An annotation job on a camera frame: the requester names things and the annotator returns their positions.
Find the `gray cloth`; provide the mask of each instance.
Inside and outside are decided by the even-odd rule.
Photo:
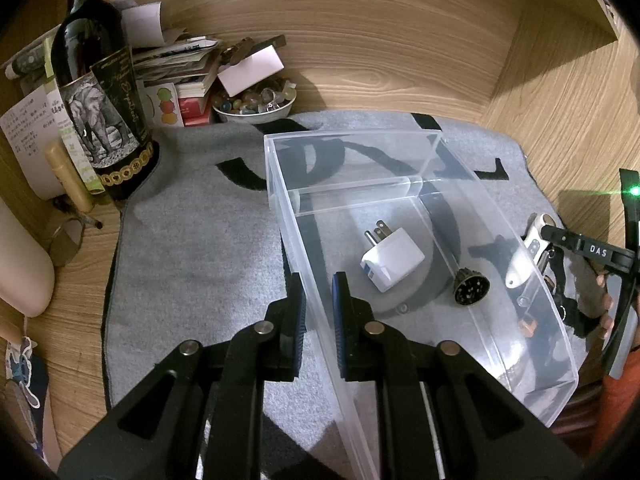
[[[309,130],[420,129],[411,114],[395,112],[310,112],[292,120]],[[472,124],[437,121],[473,170],[493,171],[500,157],[510,180],[484,184],[516,232],[524,234],[536,212],[548,212],[559,222],[517,143]],[[228,340],[286,294],[280,234],[266,193],[234,183],[216,166],[241,157],[263,178],[261,132],[225,123],[160,130],[154,139],[161,149],[158,166],[123,212],[106,318],[104,357],[113,404],[181,341]],[[565,268],[567,294],[585,312],[597,314],[601,291],[591,269],[581,258],[568,259]],[[586,343],[568,333],[579,366]],[[354,478],[334,422],[335,396],[313,341],[313,334],[305,337],[298,380],[265,386],[267,477],[320,478],[303,469],[292,472],[302,462],[313,467],[319,461]]]

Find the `stack of books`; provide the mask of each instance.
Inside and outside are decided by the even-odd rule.
[[[158,86],[175,88],[184,126],[201,126],[213,120],[210,88],[218,76],[221,52],[219,40],[198,36],[134,54],[133,68],[152,101]]]

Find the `card with colored circles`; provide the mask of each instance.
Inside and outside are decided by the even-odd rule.
[[[173,83],[165,83],[145,88],[146,95],[142,99],[147,122],[161,128],[183,128],[180,115],[178,92]]]

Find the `bottle label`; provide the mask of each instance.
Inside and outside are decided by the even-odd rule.
[[[149,142],[127,47],[94,63],[89,73],[61,87],[60,95],[97,170],[118,164]]]

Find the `orange sleeve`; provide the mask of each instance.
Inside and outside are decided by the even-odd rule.
[[[602,380],[600,413],[591,442],[591,454],[598,452],[626,415],[640,391],[640,350],[631,352],[626,358],[622,376]]]

